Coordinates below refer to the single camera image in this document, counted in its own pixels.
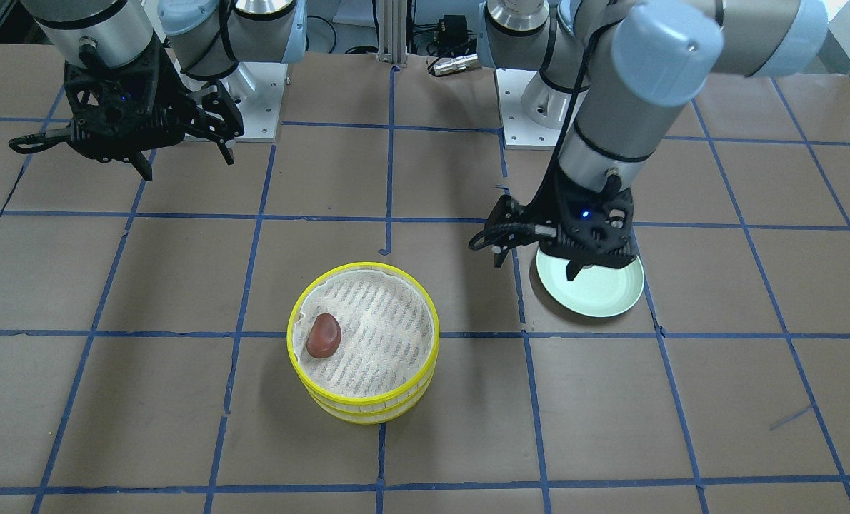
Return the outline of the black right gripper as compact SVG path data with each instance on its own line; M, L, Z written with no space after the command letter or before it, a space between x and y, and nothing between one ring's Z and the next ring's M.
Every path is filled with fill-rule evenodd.
M79 42L82 65L66 63L64 91L72 118L61 142L98 161L131 161L144 181L153 180L146 151L175 146L186 136L214 142L226 165L235 163L242 116L220 81L190 91L157 36L131 62L109 68L102 46Z

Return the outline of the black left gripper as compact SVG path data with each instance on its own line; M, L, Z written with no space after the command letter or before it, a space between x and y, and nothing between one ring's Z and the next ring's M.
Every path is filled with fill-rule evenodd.
M607 171L597 192L551 167L529 204L500 196L468 247L491 248L494 268L501 268L513 248L535 243L542 253L568 261L566 280L572 282L585 268L621 269L638 258L633 214L631 189L622 188L616 171Z

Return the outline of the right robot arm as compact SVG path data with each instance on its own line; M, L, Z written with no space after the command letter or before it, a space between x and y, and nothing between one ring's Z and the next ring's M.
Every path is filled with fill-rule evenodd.
M10 140L20 155L65 143L88 159L132 165L146 181L146 152L187 136L216 144L232 165L243 137L229 90L245 63L294 63L306 49L304 1L160 1L155 29L139 1L26 1L64 57L68 126Z

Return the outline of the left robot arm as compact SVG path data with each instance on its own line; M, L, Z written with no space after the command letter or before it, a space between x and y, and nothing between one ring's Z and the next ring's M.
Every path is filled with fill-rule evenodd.
M486 1L481 64L533 69L571 97L532 201L504 195L469 241L502 266L533 243L589 266L637 259L631 182L712 73L786 77L826 39L822 1Z

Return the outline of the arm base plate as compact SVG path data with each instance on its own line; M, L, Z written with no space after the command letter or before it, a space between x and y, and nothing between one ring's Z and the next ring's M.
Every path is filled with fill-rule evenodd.
M550 151L564 123L571 94L546 84L538 71L497 69L498 107L504 144Z
M174 68L183 84L193 92L211 87L213 79L221 82L242 116L244 133L238 137L239 142L275 142L288 64L239 62L230 66L230 73L224 77L219 73L212 77L197 71L196 78L182 71L179 59L174 59Z

